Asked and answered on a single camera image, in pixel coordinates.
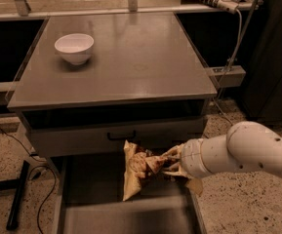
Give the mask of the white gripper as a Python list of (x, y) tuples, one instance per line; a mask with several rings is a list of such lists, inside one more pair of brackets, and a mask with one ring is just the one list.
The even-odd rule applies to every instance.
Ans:
[[(163, 153), (162, 156), (168, 160), (181, 159), (181, 167), (191, 177), (203, 178), (210, 176), (211, 172), (206, 168), (202, 159), (202, 143), (202, 138), (190, 139), (183, 146), (173, 146), (168, 151)], [(161, 173), (167, 176), (183, 176), (183, 174), (179, 171), (162, 171)]]

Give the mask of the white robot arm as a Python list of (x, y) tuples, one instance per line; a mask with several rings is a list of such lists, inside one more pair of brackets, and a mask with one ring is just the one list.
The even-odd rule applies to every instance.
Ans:
[(262, 171), (282, 178), (282, 136), (256, 122), (237, 123), (222, 136), (190, 139), (172, 151), (179, 160), (164, 171), (170, 176)]

